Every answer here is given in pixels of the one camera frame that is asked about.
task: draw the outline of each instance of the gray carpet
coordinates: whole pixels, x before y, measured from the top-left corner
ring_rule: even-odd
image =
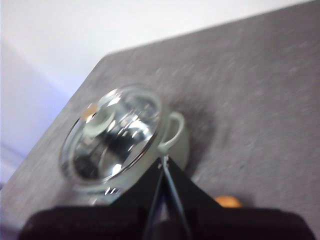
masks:
[[[23,224],[78,201],[58,171],[63,140],[90,102],[130,83],[186,116],[200,188],[298,213],[320,237],[319,2],[103,58],[2,189],[6,215]]]

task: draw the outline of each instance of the black object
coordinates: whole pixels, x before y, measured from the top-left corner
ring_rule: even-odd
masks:
[[[166,199],[168,220],[154,223]],[[171,159],[157,159],[109,206],[56,207],[34,214],[20,240],[314,240],[298,215],[276,209],[223,208]]]

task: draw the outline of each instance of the white wall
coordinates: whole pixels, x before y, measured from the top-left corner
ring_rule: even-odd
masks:
[[[301,2],[2,0],[1,160],[17,166],[2,148],[23,158],[106,54]]]

